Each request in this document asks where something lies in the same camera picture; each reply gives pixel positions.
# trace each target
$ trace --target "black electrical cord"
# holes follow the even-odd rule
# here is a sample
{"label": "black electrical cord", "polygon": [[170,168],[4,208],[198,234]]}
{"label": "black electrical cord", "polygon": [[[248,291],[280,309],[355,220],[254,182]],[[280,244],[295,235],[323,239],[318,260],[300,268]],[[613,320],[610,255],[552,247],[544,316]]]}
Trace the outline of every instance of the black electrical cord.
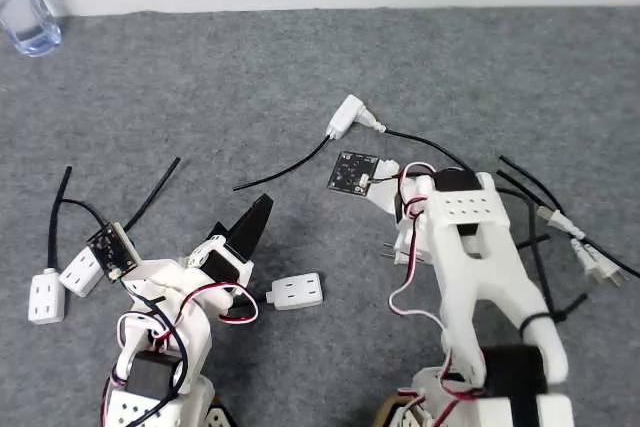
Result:
{"label": "black electrical cord", "polygon": [[518,164],[516,164],[513,160],[509,159],[505,155],[500,155],[498,158],[501,161],[503,161],[505,164],[507,164],[509,167],[511,167],[512,169],[517,170],[522,175],[524,175],[527,179],[529,179],[531,182],[533,182],[542,192],[544,192],[547,195],[547,197],[549,197],[549,199],[551,200],[553,205],[555,205],[556,209],[558,209],[560,212],[562,212],[564,214],[564,208],[562,207],[562,204],[558,201],[556,196],[553,195],[551,190],[549,190],[547,188],[547,186],[544,185],[537,177],[535,177],[533,174],[531,174],[524,167],[521,167]]}
{"label": "black electrical cord", "polygon": [[511,177],[509,174],[507,174],[504,170],[498,170],[496,172],[496,175],[498,177],[502,177],[504,180],[506,180],[507,182],[509,182],[511,185],[513,185],[516,189],[518,189],[520,192],[522,192],[523,194],[525,194],[527,197],[529,197],[531,200],[533,200],[536,204],[538,205],[542,205],[544,207],[547,207],[548,209],[551,209],[551,207],[549,206],[549,204],[547,204],[544,200],[542,200],[539,196],[537,196],[536,194],[534,194],[529,188],[525,187],[523,184],[521,184],[518,180],[514,179],[513,177]]}
{"label": "black electrical cord", "polygon": [[47,268],[58,270],[58,214],[60,212],[60,204],[67,190],[67,184],[71,177],[71,166],[68,165],[64,169],[62,181],[58,187],[56,198],[51,207],[51,216],[49,217],[49,235],[47,240]]}
{"label": "black electrical cord", "polygon": [[288,174],[293,170],[296,170],[298,167],[300,167],[302,164],[306,163],[307,161],[311,160],[313,156],[315,156],[318,152],[320,152],[320,149],[322,149],[322,147],[324,147],[327,142],[329,142],[328,135],[324,139],[322,139],[322,142],[320,142],[318,146],[315,149],[313,149],[313,151],[309,155],[307,155],[304,159],[299,160],[295,164],[287,167],[284,170],[281,170],[280,172],[270,175],[269,177],[265,177],[263,179],[254,180],[252,182],[246,182],[244,184],[236,185],[233,188],[233,191],[237,192],[238,190],[248,189],[249,187],[254,187],[259,184],[264,184],[265,182],[269,182],[271,180],[277,179],[278,177],[282,177],[283,175]]}
{"label": "black electrical cord", "polygon": [[84,210],[89,212],[94,219],[100,224],[100,227],[105,227],[109,222],[105,218],[104,215],[100,213],[98,209],[90,202],[85,202],[83,200],[75,200],[75,199],[62,199],[61,203],[63,204],[72,204],[77,205],[78,207],[82,207]]}
{"label": "black electrical cord", "polygon": [[169,166],[167,171],[164,173],[164,175],[160,178],[160,180],[158,181],[156,186],[153,188],[149,196],[145,199],[145,201],[142,203],[142,205],[136,211],[136,213],[133,214],[133,217],[131,217],[129,222],[127,222],[123,227],[125,232],[131,229],[136,224],[136,222],[140,220],[140,217],[144,215],[144,213],[147,211],[151,203],[154,201],[154,199],[158,195],[158,192],[160,192],[160,189],[164,187],[164,184],[167,182],[167,180],[169,180],[169,177],[171,176],[171,174],[173,174],[173,171],[176,170],[176,167],[178,167],[180,160],[181,160],[180,157],[176,157],[175,159],[173,159],[173,162],[171,162],[171,165]]}
{"label": "black electrical cord", "polygon": [[542,290],[542,296],[544,297],[544,301],[547,304],[547,309],[553,315],[556,311],[553,296],[551,294],[551,289],[549,288],[549,280],[547,279],[547,272],[544,268],[544,263],[542,262],[542,256],[540,255],[540,249],[538,247],[538,239],[536,233],[536,205],[531,201],[529,197],[527,197],[522,192],[518,192],[516,190],[511,189],[503,189],[496,188],[496,190],[505,195],[511,195],[513,197],[518,197],[523,202],[527,204],[529,209],[529,242],[531,247],[531,252],[533,254],[533,260],[536,267],[536,271],[538,273],[538,280],[540,281],[540,288]]}
{"label": "black electrical cord", "polygon": [[458,157],[457,155],[451,153],[449,150],[445,149],[443,146],[441,146],[440,144],[438,144],[438,143],[436,143],[436,142],[434,142],[432,140],[425,139],[423,137],[418,137],[417,135],[404,134],[402,132],[397,132],[395,130],[390,130],[390,129],[385,130],[384,133],[392,135],[394,137],[400,137],[402,139],[415,140],[416,142],[421,142],[423,144],[426,144],[429,147],[433,147],[434,149],[438,150],[442,154],[444,154],[447,157],[449,157],[451,160],[453,160],[456,164],[458,164],[464,170],[472,170],[471,167],[469,167],[469,165],[466,162],[464,162],[460,157]]}
{"label": "black electrical cord", "polygon": [[540,288],[542,290],[542,296],[544,297],[545,303],[547,304],[548,313],[540,312],[537,314],[533,314],[532,316],[527,317],[520,326],[520,333],[529,325],[532,320],[535,320],[540,317],[551,317],[551,319],[557,324],[560,322],[564,322],[567,320],[569,314],[571,314],[574,310],[576,310],[584,301],[586,301],[589,296],[586,293],[581,293],[576,297],[567,307],[562,310],[556,310],[553,296],[551,294],[551,289],[549,288],[549,280],[547,279],[547,273],[544,267],[544,263],[542,262],[542,256],[540,255],[540,249],[538,248],[538,237],[536,235],[536,205],[535,203],[527,197],[527,195],[522,192],[518,192],[516,190],[504,189],[504,188],[496,188],[498,192],[501,194],[511,195],[513,197],[518,197],[523,202],[527,204],[529,208],[529,244],[531,247],[531,252],[533,253],[534,264],[536,266],[536,271],[538,273],[538,279],[540,281]]}
{"label": "black electrical cord", "polygon": [[182,384],[184,384],[184,381],[187,377],[187,371],[189,370],[189,360],[188,360],[187,349],[184,346],[184,342],[178,335],[178,332],[175,326],[169,320],[166,314],[162,310],[160,310],[160,308],[149,299],[139,294],[136,294],[135,292],[130,291],[127,288],[127,286],[124,285],[124,283],[122,283],[122,281],[121,281],[121,284],[122,284],[122,287],[124,287],[124,289],[130,295],[140,300],[140,302],[142,302],[145,306],[147,306],[147,308],[149,308],[151,312],[158,314],[160,316],[164,324],[169,329],[169,332],[171,332],[171,335],[173,335],[173,338],[175,339],[176,343],[178,344],[178,348],[180,349],[180,355],[182,357],[182,370],[180,371],[180,377],[178,377],[178,380],[176,381],[175,385],[169,390],[169,392],[167,392],[167,395],[165,395],[156,405],[154,405],[151,409],[149,409],[148,412],[145,412],[143,415],[129,422],[126,425],[126,427],[137,427],[138,425],[143,424],[144,421],[150,418],[152,415],[155,415],[157,412],[159,412],[160,409],[162,409],[165,405],[167,405],[173,399],[178,397],[178,391],[180,390],[180,387],[182,387]]}
{"label": "black electrical cord", "polygon": [[589,244],[591,247],[596,249],[598,252],[600,252],[607,259],[609,259],[611,262],[616,264],[618,267],[620,267],[625,272],[627,272],[627,273],[633,275],[634,277],[637,277],[638,279],[640,279],[640,272],[638,272],[637,270],[632,269],[631,267],[629,267],[628,265],[624,264],[623,262],[621,262],[619,259],[617,259],[613,255],[611,255],[609,252],[607,252],[605,249],[603,249],[600,245],[598,245],[593,239],[590,239],[589,237],[585,237],[584,239],[582,239],[582,242],[584,242],[586,244]]}

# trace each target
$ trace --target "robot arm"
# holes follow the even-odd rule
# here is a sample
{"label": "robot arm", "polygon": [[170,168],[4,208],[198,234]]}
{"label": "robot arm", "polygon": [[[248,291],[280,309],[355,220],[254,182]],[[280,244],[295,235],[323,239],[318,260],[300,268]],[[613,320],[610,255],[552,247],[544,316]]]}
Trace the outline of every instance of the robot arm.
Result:
{"label": "robot arm", "polygon": [[[217,224],[183,263],[141,260],[129,252],[138,261],[120,281],[133,306],[118,322],[122,351],[105,388],[103,425],[235,425],[221,406],[212,405],[213,384],[200,372],[212,346],[210,318],[248,323],[257,317],[257,304],[245,290],[253,269],[248,257],[271,205],[263,196],[232,229]],[[249,297],[254,315],[227,317],[240,294]]]}
{"label": "robot arm", "polygon": [[[399,172],[397,163],[381,161],[373,178],[395,178]],[[452,402],[441,387],[443,369],[423,369],[413,382],[415,392],[425,396],[416,399],[416,407],[426,406],[433,414],[432,423],[406,424],[405,410],[399,409],[389,425],[435,426],[451,413],[447,420],[451,426],[571,427],[569,399],[547,393],[547,384],[563,382],[568,370],[550,317],[540,316],[527,324],[523,335],[527,345],[481,349],[478,344],[473,326],[478,300],[492,301],[517,328],[531,316],[548,312],[540,291],[526,275],[491,176],[448,169],[404,179],[400,188],[401,198],[423,199],[411,206],[413,212],[420,212],[415,221],[398,202],[398,182],[373,183],[366,197],[395,215],[399,231],[395,262],[407,263],[413,238],[417,257],[434,266],[442,293],[443,349],[450,352],[461,374],[461,381],[453,384],[459,384],[458,389],[483,388],[490,395],[465,399],[470,401],[461,402],[452,412],[459,400]]]}

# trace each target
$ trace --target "white power outlet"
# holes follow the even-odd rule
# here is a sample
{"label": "white power outlet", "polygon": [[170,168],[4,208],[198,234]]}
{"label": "white power outlet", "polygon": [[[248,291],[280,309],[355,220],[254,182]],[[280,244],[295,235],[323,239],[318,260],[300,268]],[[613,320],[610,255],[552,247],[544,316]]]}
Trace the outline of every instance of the white power outlet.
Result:
{"label": "white power outlet", "polygon": [[64,288],[55,269],[45,269],[31,279],[29,322],[51,324],[64,319]]}
{"label": "white power outlet", "polygon": [[276,310],[301,309],[322,303],[320,276],[316,273],[285,277],[272,282],[267,302]]}
{"label": "white power outlet", "polygon": [[98,259],[85,247],[60,274],[60,282],[74,294],[86,297],[102,276]]}

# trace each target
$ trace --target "black circuit board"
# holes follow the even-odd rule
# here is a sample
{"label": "black circuit board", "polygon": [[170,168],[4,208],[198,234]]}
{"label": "black circuit board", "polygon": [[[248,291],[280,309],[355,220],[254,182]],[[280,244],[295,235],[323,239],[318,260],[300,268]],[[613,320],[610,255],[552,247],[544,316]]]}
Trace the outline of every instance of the black circuit board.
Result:
{"label": "black circuit board", "polygon": [[111,282],[115,282],[138,266],[127,243],[120,237],[113,224],[108,224],[96,232],[87,241],[87,245]]}
{"label": "black circuit board", "polygon": [[340,152],[327,189],[364,197],[369,192],[369,180],[373,178],[379,160],[374,155]]}

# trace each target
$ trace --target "connector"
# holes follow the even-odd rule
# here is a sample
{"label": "connector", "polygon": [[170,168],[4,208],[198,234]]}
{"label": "connector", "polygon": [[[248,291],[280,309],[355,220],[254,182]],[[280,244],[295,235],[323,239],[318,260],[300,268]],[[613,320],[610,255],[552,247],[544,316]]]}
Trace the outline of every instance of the connector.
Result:
{"label": "connector", "polygon": [[103,276],[102,268],[89,247],[85,247],[60,274],[60,283],[80,297],[86,297]]}
{"label": "connector", "polygon": [[55,269],[45,269],[31,279],[29,322],[51,324],[64,319],[64,288]]}
{"label": "connector", "polygon": [[537,214],[538,217],[547,221],[549,227],[566,232],[578,240],[585,238],[585,233],[576,227],[575,224],[559,210],[551,210],[547,207],[540,206],[538,207]]}
{"label": "connector", "polygon": [[584,248],[597,264],[597,273],[595,274],[596,279],[610,280],[616,285],[616,287],[620,287],[622,282],[625,280],[624,276],[620,272],[620,267],[607,259],[592,245],[584,244]]}
{"label": "connector", "polygon": [[276,310],[292,310],[322,303],[320,276],[316,273],[285,277],[272,282],[267,302]]}
{"label": "connector", "polygon": [[340,139],[354,122],[371,127],[378,132],[387,130],[386,126],[378,122],[375,116],[369,112],[364,102],[355,95],[349,94],[331,117],[326,135],[330,139]]}
{"label": "connector", "polygon": [[571,247],[573,248],[573,252],[576,254],[578,261],[582,264],[584,268],[584,273],[586,275],[593,276],[598,282],[602,281],[602,278],[599,274],[598,262],[589,255],[589,252],[584,248],[582,242],[578,239],[571,239]]}

